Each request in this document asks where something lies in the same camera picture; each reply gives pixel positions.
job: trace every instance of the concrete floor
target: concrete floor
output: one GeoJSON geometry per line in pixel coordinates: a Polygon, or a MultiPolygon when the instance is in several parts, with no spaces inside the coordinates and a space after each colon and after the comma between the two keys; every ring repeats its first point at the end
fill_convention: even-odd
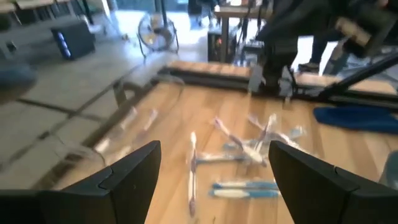
{"type": "MultiPolygon", "coordinates": [[[[142,12],[118,12],[113,17],[118,20],[114,27],[118,27],[122,33],[135,37],[136,27],[142,15],[142,12]]],[[[155,75],[158,68],[178,58],[203,62],[207,60],[206,30],[190,31],[190,22],[186,14],[170,13],[169,17],[178,30],[179,55],[170,53],[152,55],[145,65],[129,76],[130,81],[142,85],[155,75]]],[[[311,45],[312,38],[299,40],[299,54],[295,65],[308,61],[311,45]]],[[[333,47],[334,44],[327,47],[324,58],[328,58],[333,47]]],[[[143,63],[134,38],[131,42],[104,41],[97,44],[96,48],[94,54],[74,62],[63,61],[55,54],[53,57],[57,58],[56,60],[36,66],[39,81],[24,98],[77,109],[113,80],[143,63]]],[[[84,113],[106,118],[115,110],[116,102],[113,93],[109,92],[84,113]]],[[[27,153],[19,156],[18,160],[0,172],[0,189],[32,187],[60,160],[65,151],[78,147],[79,142],[100,125],[95,121],[74,118],[56,133],[67,146],[57,138],[37,140],[37,136],[65,118],[62,113],[20,103],[1,106],[0,161],[15,157],[15,153],[24,147],[29,146],[31,150],[26,151],[27,153]]]]}

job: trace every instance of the person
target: person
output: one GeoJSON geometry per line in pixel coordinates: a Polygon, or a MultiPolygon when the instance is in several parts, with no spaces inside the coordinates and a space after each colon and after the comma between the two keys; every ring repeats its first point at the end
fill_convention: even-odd
{"type": "MultiPolygon", "coordinates": [[[[378,7],[386,7],[388,4],[388,0],[377,0],[376,5],[378,7]]],[[[328,42],[339,41],[343,35],[333,30],[332,32],[328,32],[325,34],[314,35],[312,42],[312,54],[311,59],[308,63],[302,63],[298,65],[298,69],[301,72],[319,72],[319,64],[322,59],[323,52],[328,45],[328,42]]]]}

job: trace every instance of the desk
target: desk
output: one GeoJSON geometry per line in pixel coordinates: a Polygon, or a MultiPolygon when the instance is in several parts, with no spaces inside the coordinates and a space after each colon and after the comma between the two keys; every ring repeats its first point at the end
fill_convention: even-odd
{"type": "MultiPolygon", "coordinates": [[[[221,18],[221,61],[226,62],[227,46],[228,46],[228,32],[229,32],[229,18],[244,18],[248,13],[248,8],[245,6],[220,6],[215,9],[215,15],[221,18]]],[[[257,19],[259,14],[259,7],[251,9],[248,15],[249,19],[257,19]]],[[[268,18],[269,12],[261,11],[261,18],[268,18]]]]}
{"type": "MultiPolygon", "coordinates": [[[[317,78],[324,85],[324,78],[317,78]]],[[[367,81],[380,88],[385,83],[367,81]]],[[[146,224],[186,223],[188,218],[186,157],[190,149],[190,133],[198,138],[198,152],[221,152],[227,141],[210,121],[218,116],[230,130],[242,138],[253,138],[259,130],[247,121],[248,114],[259,117],[262,122],[276,113],[277,128],[287,132],[296,125],[305,127],[307,135],[298,143],[320,159],[347,169],[370,180],[377,181],[382,173],[387,155],[397,149],[397,136],[364,131],[351,131],[318,124],[312,115],[318,103],[292,101],[289,110],[274,99],[251,98],[237,91],[219,90],[199,86],[185,86],[180,97],[180,87],[161,83],[136,106],[139,114],[127,131],[110,144],[106,156],[112,163],[126,154],[131,144],[150,116],[151,109],[159,111],[147,135],[136,142],[137,148],[151,140],[162,143],[162,163],[159,180],[150,205],[146,224]]],[[[70,170],[55,188],[68,186],[95,172],[94,168],[81,161],[70,170]]],[[[272,180],[271,168],[245,166],[237,163],[200,165],[197,169],[197,216],[204,224],[290,224],[293,223],[282,197],[255,200],[214,199],[208,196],[210,185],[216,180],[254,179],[272,180]]]]}

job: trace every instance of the electric fan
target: electric fan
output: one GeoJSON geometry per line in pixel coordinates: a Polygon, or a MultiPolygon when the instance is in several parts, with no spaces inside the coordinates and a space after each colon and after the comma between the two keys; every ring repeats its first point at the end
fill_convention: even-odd
{"type": "Polygon", "coordinates": [[[147,14],[138,25],[138,40],[142,55],[146,58],[152,52],[173,51],[178,52],[179,44],[177,30],[174,23],[162,14],[147,14]],[[171,45],[176,41],[177,48],[171,50],[171,45]],[[144,53],[142,45],[145,45],[149,53],[144,53]]]}

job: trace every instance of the blue towel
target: blue towel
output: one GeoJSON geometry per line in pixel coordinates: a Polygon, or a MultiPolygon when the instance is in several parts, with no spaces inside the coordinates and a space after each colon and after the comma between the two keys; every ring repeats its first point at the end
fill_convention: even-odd
{"type": "Polygon", "coordinates": [[[319,123],[341,128],[398,134],[398,119],[383,108],[343,106],[315,108],[313,114],[319,123]]]}

